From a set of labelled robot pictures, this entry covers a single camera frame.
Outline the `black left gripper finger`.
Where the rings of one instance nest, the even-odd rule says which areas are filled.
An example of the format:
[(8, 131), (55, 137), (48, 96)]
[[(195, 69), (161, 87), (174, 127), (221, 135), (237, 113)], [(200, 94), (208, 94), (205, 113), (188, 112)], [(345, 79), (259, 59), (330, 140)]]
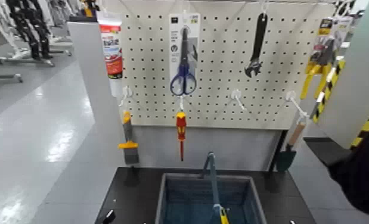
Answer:
[(113, 209), (109, 210), (103, 217), (103, 224), (111, 224), (116, 218), (116, 214)]

